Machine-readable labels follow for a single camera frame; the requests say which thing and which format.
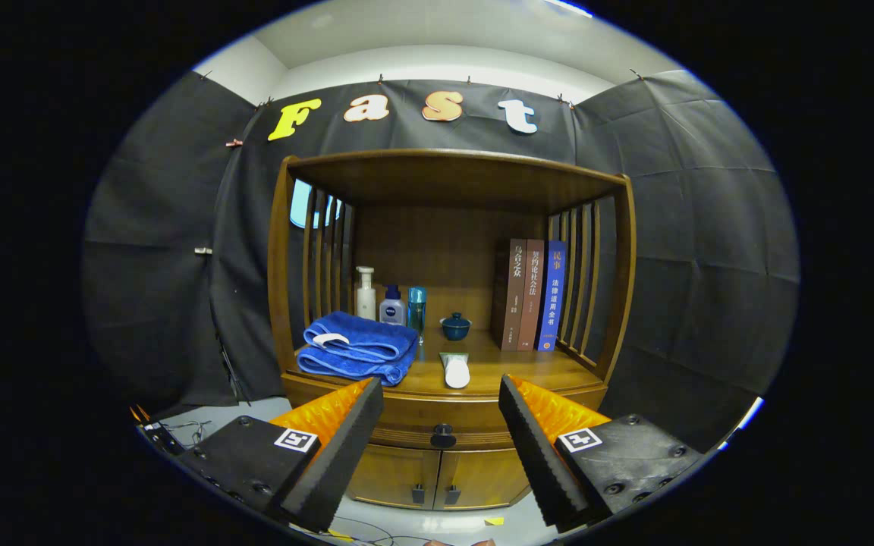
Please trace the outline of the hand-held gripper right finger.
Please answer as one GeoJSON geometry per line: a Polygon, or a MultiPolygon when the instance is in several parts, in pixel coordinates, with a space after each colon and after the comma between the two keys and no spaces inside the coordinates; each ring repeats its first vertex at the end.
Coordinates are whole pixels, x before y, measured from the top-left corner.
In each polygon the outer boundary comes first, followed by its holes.
{"type": "Polygon", "coordinates": [[[680,483],[704,453],[649,419],[612,419],[514,375],[498,406],[545,524],[591,526],[680,483]]]}

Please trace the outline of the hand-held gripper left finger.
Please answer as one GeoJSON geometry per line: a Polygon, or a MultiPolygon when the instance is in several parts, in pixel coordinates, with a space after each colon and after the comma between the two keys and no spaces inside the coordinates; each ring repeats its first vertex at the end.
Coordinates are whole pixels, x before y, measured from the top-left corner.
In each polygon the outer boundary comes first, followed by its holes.
{"type": "Polygon", "coordinates": [[[381,381],[364,379],[270,421],[232,419],[179,463],[250,510],[326,532],[382,408],[381,381]]]}

